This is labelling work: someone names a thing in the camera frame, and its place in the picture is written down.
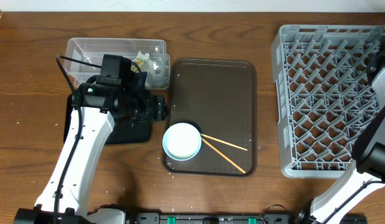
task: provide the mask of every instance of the white bowl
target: white bowl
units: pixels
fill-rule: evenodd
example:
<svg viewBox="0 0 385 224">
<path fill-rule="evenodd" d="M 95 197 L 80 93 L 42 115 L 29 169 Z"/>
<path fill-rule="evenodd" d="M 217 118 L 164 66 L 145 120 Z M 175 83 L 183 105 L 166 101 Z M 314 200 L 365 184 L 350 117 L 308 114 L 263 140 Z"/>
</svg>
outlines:
<svg viewBox="0 0 385 224">
<path fill-rule="evenodd" d="M 191 124 L 178 123 L 166 130 L 162 139 L 163 150 L 177 161 L 193 158 L 201 148 L 201 134 Z"/>
</svg>

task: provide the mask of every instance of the green connector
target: green connector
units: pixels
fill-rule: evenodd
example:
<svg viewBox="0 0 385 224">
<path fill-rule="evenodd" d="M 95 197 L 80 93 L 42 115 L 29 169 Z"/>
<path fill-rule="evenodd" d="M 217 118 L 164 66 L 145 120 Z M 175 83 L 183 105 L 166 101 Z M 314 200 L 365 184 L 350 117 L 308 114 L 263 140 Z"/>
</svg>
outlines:
<svg viewBox="0 0 385 224">
<path fill-rule="evenodd" d="M 256 218 L 248 218 L 248 224 L 256 224 Z"/>
<path fill-rule="evenodd" d="M 168 217 L 168 224 L 176 224 L 176 217 Z"/>
</svg>

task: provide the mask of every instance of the brown tray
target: brown tray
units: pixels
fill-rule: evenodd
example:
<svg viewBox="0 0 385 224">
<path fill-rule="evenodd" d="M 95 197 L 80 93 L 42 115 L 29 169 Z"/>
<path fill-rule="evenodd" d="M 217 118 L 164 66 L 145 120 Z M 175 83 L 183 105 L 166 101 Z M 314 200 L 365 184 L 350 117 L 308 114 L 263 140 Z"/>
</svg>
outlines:
<svg viewBox="0 0 385 224">
<path fill-rule="evenodd" d="M 202 143 L 196 156 L 175 161 L 163 151 L 170 172 L 245 177 L 256 169 L 256 71 L 247 62 L 182 59 L 172 72 L 170 125 L 186 122 L 201 133 L 248 149 L 243 151 L 207 139 L 246 171 L 243 174 Z"/>
</svg>

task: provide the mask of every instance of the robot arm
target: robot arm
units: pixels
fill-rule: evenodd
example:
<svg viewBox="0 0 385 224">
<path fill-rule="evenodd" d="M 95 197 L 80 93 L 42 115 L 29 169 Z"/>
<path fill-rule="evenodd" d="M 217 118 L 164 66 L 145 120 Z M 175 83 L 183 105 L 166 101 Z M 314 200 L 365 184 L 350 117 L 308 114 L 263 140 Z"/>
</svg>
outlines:
<svg viewBox="0 0 385 224">
<path fill-rule="evenodd" d="M 71 114 L 69 133 L 60 158 L 49 183 L 36 201 L 35 206 L 41 205 L 43 211 L 53 212 L 57 184 L 77 134 L 79 122 L 77 113 L 74 110 Z M 65 176 L 59 201 L 59 213 L 65 213 L 67 208 L 72 208 L 75 210 L 75 215 L 85 217 L 87 215 L 88 194 L 97 162 L 115 122 L 110 112 L 101 113 L 99 108 L 82 107 L 82 118 L 83 138 L 78 143 L 77 150 L 69 165 L 69 172 Z"/>
<path fill-rule="evenodd" d="M 312 202 L 310 216 L 316 222 L 340 223 L 362 199 L 385 186 L 385 68 L 378 73 L 372 86 L 383 109 L 355 142 L 354 161 L 348 170 Z"/>
</svg>

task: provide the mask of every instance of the wooden table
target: wooden table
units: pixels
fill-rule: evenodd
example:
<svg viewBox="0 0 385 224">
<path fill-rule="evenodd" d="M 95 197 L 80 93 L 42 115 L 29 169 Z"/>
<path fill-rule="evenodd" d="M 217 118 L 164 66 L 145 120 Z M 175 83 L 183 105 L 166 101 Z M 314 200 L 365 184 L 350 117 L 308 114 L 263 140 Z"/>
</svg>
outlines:
<svg viewBox="0 0 385 224">
<path fill-rule="evenodd" d="M 13 13 L 0 21 L 0 223 L 32 208 L 63 143 L 69 88 L 55 55 L 72 37 L 163 39 L 181 58 L 246 60 L 257 70 L 258 166 L 248 178 L 168 174 L 161 165 L 164 122 L 144 144 L 105 146 L 89 210 L 119 203 L 133 212 L 260 213 L 279 203 L 299 211 L 334 180 L 288 179 L 278 159 L 277 95 L 270 44 L 283 24 L 385 25 L 385 14 Z M 385 188 L 354 212 L 385 223 Z"/>
</svg>

